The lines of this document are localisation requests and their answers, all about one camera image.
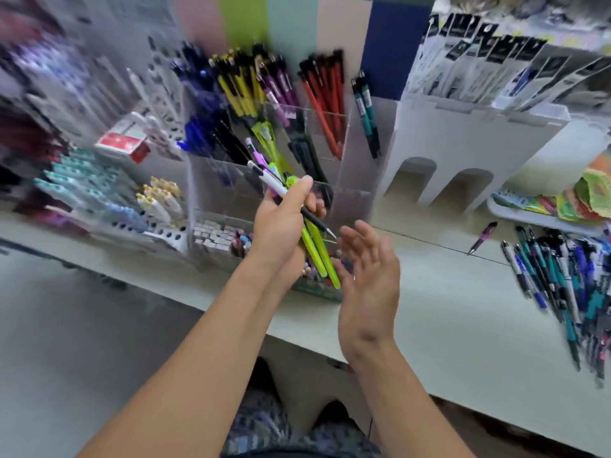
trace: person's right hand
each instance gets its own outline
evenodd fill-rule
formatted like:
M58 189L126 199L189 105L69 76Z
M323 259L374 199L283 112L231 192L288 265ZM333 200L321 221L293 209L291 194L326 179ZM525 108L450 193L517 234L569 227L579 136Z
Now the person's right hand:
M354 277L334 260L343 288L339 318L341 351L353 368L394 345L394 323L399 304L401 267L390 239L380 237L358 220L355 230L343 226L341 251L354 266Z

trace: leg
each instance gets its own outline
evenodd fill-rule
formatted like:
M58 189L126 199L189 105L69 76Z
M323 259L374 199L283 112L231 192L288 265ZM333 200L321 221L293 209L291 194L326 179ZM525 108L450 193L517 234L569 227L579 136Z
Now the leg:
M221 456L285 445L291 427L264 359L258 358Z
M318 416L312 432L302 443L334 457L376 458L381 456L378 446L369 441L348 415L346 407L335 400Z

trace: gray floor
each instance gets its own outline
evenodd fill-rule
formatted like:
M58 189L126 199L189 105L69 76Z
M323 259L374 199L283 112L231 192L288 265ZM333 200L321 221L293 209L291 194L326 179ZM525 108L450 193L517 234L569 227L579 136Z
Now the gray floor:
M0 255L0 456L70 457L157 370L200 312L17 252ZM268 337L280 396L297 431L340 399L368 432L353 375L319 354ZM528 457L449 409L479 457Z

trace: hand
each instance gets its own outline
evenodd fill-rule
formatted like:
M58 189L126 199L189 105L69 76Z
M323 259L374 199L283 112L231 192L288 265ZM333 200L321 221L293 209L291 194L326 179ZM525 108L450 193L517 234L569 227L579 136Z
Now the hand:
M374 359L378 350L393 345L399 305L401 267L390 239L380 238L358 220L355 230L343 226L338 243L354 266L354 277L334 259L343 288L339 339L341 352L355 370Z
M321 219L327 214L323 200L317 200L310 193L312 183L312 177L304 176L299 183L291 186L279 206L276 206L268 190L256 211L254 237L248 257L255 257L256 262L268 267L274 276L266 294L280 294L279 298L282 298L303 271L306 252L299 244L304 227L301 206L305 205Z

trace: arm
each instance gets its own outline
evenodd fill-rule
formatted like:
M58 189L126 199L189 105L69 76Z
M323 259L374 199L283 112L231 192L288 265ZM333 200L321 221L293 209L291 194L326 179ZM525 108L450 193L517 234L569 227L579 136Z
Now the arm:
M389 457L474 458L395 344L401 269L388 238L365 222L342 227L354 277L335 262L344 290L339 335Z
M325 213L313 196L306 199L311 186L303 178L280 206L266 195L248 257L174 354L80 457L219 456L272 314L303 268L301 205Z

